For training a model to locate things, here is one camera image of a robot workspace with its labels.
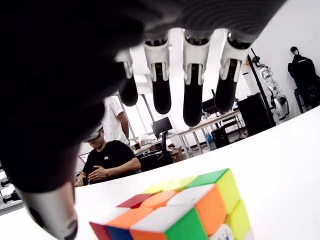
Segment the vr headset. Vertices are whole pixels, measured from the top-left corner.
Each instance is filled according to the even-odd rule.
[[[85,140],[83,140],[85,143],[88,143],[90,141],[96,140],[100,137],[101,129],[103,129],[104,125],[100,122],[98,127],[95,128],[94,132],[90,134]]]

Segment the man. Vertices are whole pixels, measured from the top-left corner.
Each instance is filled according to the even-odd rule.
[[[83,171],[77,179],[76,187],[101,183],[135,174],[141,168],[131,148],[114,140],[106,142],[103,125],[87,139],[93,150],[89,153]]]
[[[124,110],[113,98],[104,100],[105,114],[102,120],[105,132],[104,140],[108,143],[118,140],[126,145],[129,144],[129,125]]]

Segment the desk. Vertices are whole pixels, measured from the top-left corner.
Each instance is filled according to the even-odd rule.
[[[77,240],[88,221],[172,179],[231,168],[257,240],[319,239],[320,107],[234,144],[168,166],[75,189]],[[0,216],[1,239],[54,240],[22,208]]]
[[[189,152],[188,152],[188,148],[191,149],[191,148],[190,148],[190,145],[189,145],[189,143],[188,143],[188,141],[187,141],[187,138],[185,137],[187,134],[191,134],[191,133],[193,134],[193,137],[194,137],[194,139],[195,139],[196,145],[197,145],[199,151],[203,154],[203,151],[202,151],[202,149],[201,149],[201,146],[200,146],[198,137],[197,137],[197,135],[196,135],[196,131],[197,131],[197,130],[202,130],[202,133],[203,133],[203,135],[204,135],[205,142],[206,142],[206,144],[207,144],[207,145],[209,146],[209,148],[210,148],[210,144],[209,144],[208,139],[207,139],[207,137],[206,137],[206,133],[205,133],[205,131],[204,131],[204,128],[211,126],[211,129],[212,129],[212,131],[213,131],[213,128],[212,128],[212,125],[213,125],[213,124],[216,124],[216,123],[219,123],[219,122],[221,122],[221,121],[223,121],[223,120],[226,120],[226,119],[228,119],[228,118],[234,117],[234,116],[238,115],[239,113],[240,113],[239,110],[235,110],[235,111],[232,111],[232,112],[228,112],[228,113],[223,114],[223,115],[221,115],[221,116],[217,116],[217,117],[214,117],[214,118],[212,118],[212,119],[207,119],[205,122],[201,122],[201,123],[199,123],[197,126],[194,126],[194,127],[191,127],[191,128],[189,128],[189,129],[187,129],[187,130],[178,132],[177,135],[179,136],[179,139],[180,139],[180,141],[181,141],[181,144],[182,144],[182,147],[183,147],[183,150],[184,150],[184,152],[185,152],[186,157],[187,157],[188,159],[190,158],[190,155],[189,155]]]
[[[170,134],[170,135],[167,135],[166,136],[166,140],[170,139],[170,138],[173,138],[174,136],[176,135],[176,133],[173,133],[173,134]],[[143,145],[140,149],[136,149],[133,151],[134,155],[137,157],[145,152],[148,151],[149,148],[151,148],[152,146],[156,145],[156,144],[160,144],[162,142],[162,138],[158,139],[158,140],[155,140],[151,143],[148,143],[146,145]]]

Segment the computer tower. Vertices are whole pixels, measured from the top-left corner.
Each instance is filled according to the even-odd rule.
[[[261,93],[248,96],[237,103],[250,136],[272,128]]]
[[[224,127],[212,131],[211,135],[214,139],[214,143],[217,149],[230,144],[228,135],[226,134],[226,129]]]

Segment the black t-shirt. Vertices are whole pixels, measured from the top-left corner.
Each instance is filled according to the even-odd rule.
[[[94,149],[89,153],[82,171],[89,175],[90,173],[96,170],[94,166],[101,166],[104,169],[116,168],[125,164],[126,162],[129,162],[135,157],[136,156],[134,155],[131,148],[125,145],[124,143],[117,140],[109,141],[106,143],[102,151],[97,152],[97,150]],[[107,177],[103,180],[90,181],[90,184],[101,183],[113,179],[130,176],[133,174],[135,174],[134,171],[125,172],[115,177]]]

